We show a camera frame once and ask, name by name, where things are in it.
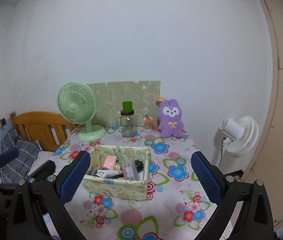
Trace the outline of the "green desk fan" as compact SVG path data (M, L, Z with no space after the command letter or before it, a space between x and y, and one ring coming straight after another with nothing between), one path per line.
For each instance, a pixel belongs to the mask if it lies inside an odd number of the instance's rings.
M88 85L78 82L64 85L57 94L57 107L67 121L84 125L78 133L80 140L93 141L106 134L104 127L92 124L96 114L96 98Z

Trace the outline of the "green plastic cup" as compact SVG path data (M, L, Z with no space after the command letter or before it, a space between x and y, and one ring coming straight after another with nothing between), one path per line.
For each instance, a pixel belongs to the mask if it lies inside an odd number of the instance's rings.
M122 103L122 112L123 113L131 113L133 111L133 102L125 101Z

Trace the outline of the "wooden bed headboard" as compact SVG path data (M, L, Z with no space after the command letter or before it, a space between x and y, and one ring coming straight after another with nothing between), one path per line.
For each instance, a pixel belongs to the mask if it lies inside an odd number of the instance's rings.
M13 128L26 141L39 142L45 151L54 152L67 140L67 133L76 126L61 114L51 112L26 112L10 114Z

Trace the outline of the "green cartoon cardboard panel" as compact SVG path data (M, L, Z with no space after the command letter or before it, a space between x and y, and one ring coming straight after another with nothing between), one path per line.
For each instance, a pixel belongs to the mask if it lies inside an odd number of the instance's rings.
M123 81L108 83L92 83L89 87L95 93L96 114L92 123L101 126L115 126L122 103L131 101L135 122L144 125L144 117L148 116L157 122L159 106L156 98L160 96L160 81Z

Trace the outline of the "white standing fan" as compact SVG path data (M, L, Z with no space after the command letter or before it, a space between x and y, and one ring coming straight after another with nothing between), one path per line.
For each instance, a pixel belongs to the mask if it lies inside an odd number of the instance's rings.
M225 152L233 158L240 158L249 153L256 145L259 137L259 126L251 116L243 116L234 120L226 116L220 123L220 131L225 135L221 142L221 157Z

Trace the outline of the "purple plush bunny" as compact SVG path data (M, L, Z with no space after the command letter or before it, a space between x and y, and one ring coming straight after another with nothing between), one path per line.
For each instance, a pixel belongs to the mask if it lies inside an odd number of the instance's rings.
M157 117L161 137L181 137L183 135L182 110L176 99L160 102Z

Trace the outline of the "glass mason jar mug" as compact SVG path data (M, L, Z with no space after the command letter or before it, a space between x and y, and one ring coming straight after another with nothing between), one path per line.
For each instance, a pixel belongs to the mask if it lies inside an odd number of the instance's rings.
M133 138L137 132L137 127L134 120L133 114L122 114L117 118L116 125L121 135L124 138Z

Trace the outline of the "pink tissue packet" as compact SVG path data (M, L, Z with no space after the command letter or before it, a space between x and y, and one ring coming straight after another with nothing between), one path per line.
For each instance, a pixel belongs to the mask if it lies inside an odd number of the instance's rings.
M105 161L103 163L103 167L109 169L109 170L114 170L116 165L116 156L108 155L105 158Z

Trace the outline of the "grey plaid pillow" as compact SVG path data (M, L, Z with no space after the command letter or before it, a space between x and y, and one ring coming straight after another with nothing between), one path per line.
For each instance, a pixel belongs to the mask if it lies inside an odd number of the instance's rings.
M13 148L18 149L19 155L0 168L0 183L16 183L24 178L42 150L38 141L24 140L14 128L10 129L1 140L0 155Z

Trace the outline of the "white beige rolled sock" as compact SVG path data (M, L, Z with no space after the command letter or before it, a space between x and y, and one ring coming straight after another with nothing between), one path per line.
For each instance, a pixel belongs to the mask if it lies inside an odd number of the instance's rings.
M122 175L122 170L97 170L96 175L100 178L113 178L119 175Z

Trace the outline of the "wall power socket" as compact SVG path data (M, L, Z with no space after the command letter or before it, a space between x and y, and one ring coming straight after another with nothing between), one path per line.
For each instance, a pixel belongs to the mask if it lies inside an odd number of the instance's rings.
M6 118L2 118L0 119L0 129L2 129L4 126L7 125L7 121Z

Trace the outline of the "orange green tissue pack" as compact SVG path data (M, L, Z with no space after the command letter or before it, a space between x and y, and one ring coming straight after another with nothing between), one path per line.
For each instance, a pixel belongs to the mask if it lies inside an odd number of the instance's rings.
M103 167L103 163L101 163L101 169L103 169L103 170L109 170L109 169ZM114 170L120 170L120 169L121 169L120 163L116 163Z

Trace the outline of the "cotton swab jar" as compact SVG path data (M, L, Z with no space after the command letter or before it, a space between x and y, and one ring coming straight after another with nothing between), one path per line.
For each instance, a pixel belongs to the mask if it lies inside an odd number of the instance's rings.
M144 117L144 131L151 132L154 126L154 120L149 117Z

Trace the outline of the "black plastic bag bundle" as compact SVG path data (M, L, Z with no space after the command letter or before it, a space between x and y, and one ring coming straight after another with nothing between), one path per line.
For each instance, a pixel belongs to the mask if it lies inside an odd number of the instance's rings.
M142 161L135 160L134 163L138 173L144 170L144 163Z

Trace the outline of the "yellow cartoon fabric bin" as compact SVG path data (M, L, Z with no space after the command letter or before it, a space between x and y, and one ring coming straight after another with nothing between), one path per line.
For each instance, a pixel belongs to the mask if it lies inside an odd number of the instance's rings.
M139 177L139 180L134 181L94 176L93 171L101 167L101 163L105 161L108 155L116 156L116 160L120 163L128 159L142 161L144 163L142 178ZM95 146L90 152L90 167L81 185L92 194L101 194L111 198L145 200L147 197L150 160L150 150L146 147Z

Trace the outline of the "clear plastic pencil case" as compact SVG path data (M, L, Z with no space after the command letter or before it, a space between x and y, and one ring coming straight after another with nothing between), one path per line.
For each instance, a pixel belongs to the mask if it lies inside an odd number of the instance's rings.
M139 180L137 167L133 160L123 160L121 162L121 170L123 172L124 180Z

